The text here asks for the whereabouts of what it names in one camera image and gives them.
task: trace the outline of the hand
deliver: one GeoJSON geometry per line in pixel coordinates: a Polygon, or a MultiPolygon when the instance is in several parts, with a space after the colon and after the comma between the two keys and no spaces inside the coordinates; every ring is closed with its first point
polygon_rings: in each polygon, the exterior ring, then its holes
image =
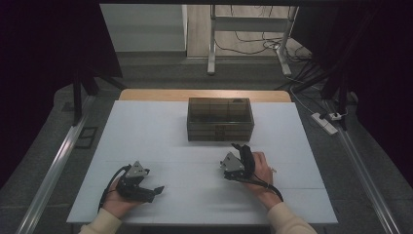
{"type": "MultiPolygon", "coordinates": [[[[251,179],[257,181],[262,179],[267,183],[273,184],[273,171],[268,166],[264,153],[253,152],[252,156],[255,161],[255,173],[251,179]]],[[[262,202],[262,204],[264,204],[268,210],[282,201],[280,197],[270,189],[251,183],[244,183],[244,185],[262,202]]]]}
{"type": "Polygon", "coordinates": [[[119,178],[110,185],[109,191],[106,194],[106,199],[103,204],[103,208],[109,213],[113,214],[117,218],[121,219],[132,208],[143,204],[143,202],[137,202],[123,198],[116,190],[119,178]]]}

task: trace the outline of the plastic container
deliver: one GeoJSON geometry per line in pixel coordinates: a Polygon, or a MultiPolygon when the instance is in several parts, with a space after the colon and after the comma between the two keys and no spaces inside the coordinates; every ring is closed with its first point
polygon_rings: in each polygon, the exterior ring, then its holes
{"type": "Polygon", "coordinates": [[[189,98],[190,141],[249,141],[253,129],[249,98],[189,98]]]}

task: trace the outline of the power strip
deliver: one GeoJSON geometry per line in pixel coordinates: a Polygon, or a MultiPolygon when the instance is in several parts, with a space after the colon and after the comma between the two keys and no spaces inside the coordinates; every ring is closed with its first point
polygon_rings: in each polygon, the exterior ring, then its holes
{"type": "Polygon", "coordinates": [[[326,119],[320,119],[319,113],[314,113],[311,116],[325,131],[330,135],[337,134],[336,128],[332,126],[326,119]]]}

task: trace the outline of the gray floor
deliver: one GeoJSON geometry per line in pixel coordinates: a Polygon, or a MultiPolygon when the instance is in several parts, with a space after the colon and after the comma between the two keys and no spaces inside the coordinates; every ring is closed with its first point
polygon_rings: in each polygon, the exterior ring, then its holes
{"type": "MultiPolygon", "coordinates": [[[[287,82],[273,59],[220,59],[215,76],[207,75],[205,59],[187,59],[174,56],[121,55],[120,63],[124,79],[118,79],[130,88],[140,89],[231,89],[273,90],[287,82]]],[[[297,74],[302,63],[292,63],[297,74]]],[[[35,233],[77,233],[78,225],[67,224],[77,192],[94,156],[108,115],[120,91],[96,79],[100,93],[92,106],[85,128],[94,131],[92,142],[78,140],[53,195],[43,212],[35,233]]],[[[65,138],[73,119],[71,87],[56,93],[55,107],[25,158],[0,191],[0,233],[15,233],[30,205],[37,188],[65,138]]],[[[316,112],[322,109],[319,94],[308,89],[298,95],[302,102],[316,112]]],[[[318,233],[385,233],[379,218],[365,195],[352,163],[338,136],[329,136],[310,117],[301,104],[296,102],[302,124],[312,147],[319,170],[338,224],[315,226],[318,233]]],[[[357,121],[355,105],[349,105],[347,123],[358,151],[375,183],[385,197],[403,233],[413,233],[413,190],[400,175],[392,161],[357,121]]],[[[144,228],[122,226],[119,233],[205,233],[205,229],[144,228]]],[[[257,233],[257,230],[214,229],[214,233],[257,233]]]]}

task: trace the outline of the sleeve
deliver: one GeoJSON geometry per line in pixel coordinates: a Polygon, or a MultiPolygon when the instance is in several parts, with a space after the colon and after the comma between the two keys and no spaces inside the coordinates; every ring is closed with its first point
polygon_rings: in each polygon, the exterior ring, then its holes
{"type": "Polygon", "coordinates": [[[273,206],[267,217],[277,234],[317,234],[312,226],[295,215],[285,203],[273,206]]]}
{"type": "Polygon", "coordinates": [[[80,234],[114,234],[122,221],[105,209],[100,209],[97,217],[88,225],[83,225],[80,234]]]}

